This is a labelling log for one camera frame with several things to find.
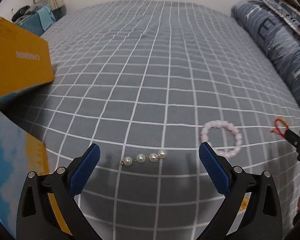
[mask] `pearl chain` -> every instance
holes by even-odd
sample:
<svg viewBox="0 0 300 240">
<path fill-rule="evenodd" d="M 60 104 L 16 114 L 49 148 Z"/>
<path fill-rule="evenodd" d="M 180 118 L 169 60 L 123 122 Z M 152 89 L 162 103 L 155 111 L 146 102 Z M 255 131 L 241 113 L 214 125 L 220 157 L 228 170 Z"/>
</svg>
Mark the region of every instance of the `pearl chain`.
<svg viewBox="0 0 300 240">
<path fill-rule="evenodd" d="M 159 150 L 157 153 L 150 153 L 149 155 L 144 155 L 142 153 L 138 154 L 136 159 L 132 159 L 131 157 L 124 157 L 123 161 L 121 161 L 120 165 L 130 166 L 134 162 L 144 163 L 146 159 L 149 159 L 152 163 L 156 162 L 159 159 L 163 159 L 167 156 L 167 152 L 165 150 Z"/>
</svg>

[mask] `red hair tie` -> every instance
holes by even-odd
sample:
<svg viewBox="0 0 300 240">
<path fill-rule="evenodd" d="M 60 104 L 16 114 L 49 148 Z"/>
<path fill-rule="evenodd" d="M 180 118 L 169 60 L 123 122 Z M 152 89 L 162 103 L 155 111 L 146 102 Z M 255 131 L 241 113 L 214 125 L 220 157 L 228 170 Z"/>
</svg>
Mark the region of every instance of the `red hair tie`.
<svg viewBox="0 0 300 240">
<path fill-rule="evenodd" d="M 277 124 L 278 121 L 280 121 L 286 127 L 286 130 L 289 129 L 289 125 L 286 122 L 286 120 L 284 120 L 281 117 L 278 117 L 277 119 L 274 120 L 274 127 L 275 127 L 275 129 L 271 130 L 270 132 L 275 132 L 278 135 L 280 135 L 282 138 L 284 138 L 284 134 L 281 132 L 280 128 L 278 127 L 278 124 Z"/>
</svg>

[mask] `bed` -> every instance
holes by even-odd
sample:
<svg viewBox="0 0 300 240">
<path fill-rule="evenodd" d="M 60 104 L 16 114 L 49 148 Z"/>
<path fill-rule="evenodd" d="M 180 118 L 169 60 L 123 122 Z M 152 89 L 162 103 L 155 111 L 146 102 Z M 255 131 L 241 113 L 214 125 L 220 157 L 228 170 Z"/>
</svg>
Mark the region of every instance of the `bed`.
<svg viewBox="0 0 300 240">
<path fill-rule="evenodd" d="M 270 130 L 281 116 L 298 132 L 300 107 L 233 18 L 193 3 L 115 1 L 63 17 L 42 38 L 55 81 L 5 114 L 45 143 L 50 171 L 100 146 L 75 200 L 104 240 L 196 239 L 223 201 L 198 158 L 201 127 L 212 120 L 242 133 L 232 165 L 272 173 L 284 231 L 291 228 L 300 163 Z M 234 146 L 221 129 L 209 138 L 215 149 Z M 118 165 L 162 148 L 159 162 Z"/>
</svg>

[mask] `pink bead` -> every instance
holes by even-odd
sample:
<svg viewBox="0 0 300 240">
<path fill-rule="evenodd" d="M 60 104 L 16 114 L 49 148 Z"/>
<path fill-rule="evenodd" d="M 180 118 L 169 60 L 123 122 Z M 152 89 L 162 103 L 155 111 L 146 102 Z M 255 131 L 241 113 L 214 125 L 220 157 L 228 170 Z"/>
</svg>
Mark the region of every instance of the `pink bead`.
<svg viewBox="0 0 300 240">
<path fill-rule="evenodd" d="M 233 130 L 231 131 L 231 133 L 233 134 L 233 135 L 237 135 L 238 133 L 239 133 L 239 130 L 237 129 L 237 128 L 233 128 Z"/>
<path fill-rule="evenodd" d="M 232 157 L 234 157 L 235 155 L 237 155 L 237 153 L 240 151 L 240 148 L 239 147 L 235 147 L 231 152 L 230 152 L 230 155 Z"/>
<path fill-rule="evenodd" d="M 202 135 L 201 136 L 201 142 L 207 142 L 208 141 L 208 136 L 207 135 Z"/>
<path fill-rule="evenodd" d="M 221 121 L 220 120 L 216 120 L 215 122 L 216 122 L 216 127 L 217 128 L 221 128 L 221 126 L 222 126 Z"/>
<path fill-rule="evenodd" d="M 207 122 L 205 125 L 204 125 L 205 128 L 207 128 L 208 130 L 211 128 L 211 123 L 210 122 Z"/>
<path fill-rule="evenodd" d="M 207 135 L 208 134 L 208 129 L 206 127 L 203 127 L 201 130 L 202 135 Z"/>
<path fill-rule="evenodd" d="M 242 146 L 242 141 L 236 141 L 235 146 L 241 147 Z"/>
<path fill-rule="evenodd" d="M 222 121 L 221 125 L 223 128 L 228 128 L 229 123 L 227 121 Z"/>
<path fill-rule="evenodd" d="M 217 155 L 223 156 L 223 153 L 224 153 L 223 151 L 219 151 L 217 149 L 214 149 L 214 151 Z"/>
<path fill-rule="evenodd" d="M 232 130 L 233 130 L 233 128 L 234 128 L 234 125 L 233 125 L 233 123 L 229 123 L 229 125 L 228 125 L 228 130 L 229 130 L 229 131 L 232 131 Z"/>
<path fill-rule="evenodd" d="M 238 134 L 235 136 L 235 139 L 236 139 L 237 141 L 242 140 L 242 135 L 241 135 L 241 133 L 238 133 Z"/>
<path fill-rule="evenodd" d="M 210 121 L 210 125 L 211 125 L 211 128 L 213 128 L 213 127 L 216 127 L 217 123 L 216 123 L 216 121 Z"/>
</svg>

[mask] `metal screw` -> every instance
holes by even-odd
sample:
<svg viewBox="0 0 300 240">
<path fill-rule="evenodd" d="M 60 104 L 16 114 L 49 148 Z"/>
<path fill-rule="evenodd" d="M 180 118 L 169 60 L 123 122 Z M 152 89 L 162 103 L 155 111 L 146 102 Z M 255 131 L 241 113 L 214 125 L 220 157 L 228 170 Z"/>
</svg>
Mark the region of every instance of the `metal screw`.
<svg viewBox="0 0 300 240">
<path fill-rule="evenodd" d="M 34 171 L 31 171 L 31 172 L 28 173 L 28 177 L 29 178 L 33 178 L 34 176 L 35 176 Z"/>
<path fill-rule="evenodd" d="M 267 177 L 267 178 L 270 178 L 271 177 L 271 173 L 269 171 L 265 171 L 264 175 Z"/>
<path fill-rule="evenodd" d="M 64 173 L 65 171 L 66 171 L 66 169 L 65 169 L 64 167 L 60 167 L 60 168 L 57 169 L 57 173 L 58 173 L 58 174 L 62 174 L 62 173 Z"/>
<path fill-rule="evenodd" d="M 234 171 L 235 171 L 236 173 L 241 173 L 241 172 L 242 172 L 242 169 L 241 169 L 241 167 L 239 167 L 239 166 L 235 166 L 235 167 L 234 167 Z"/>
</svg>

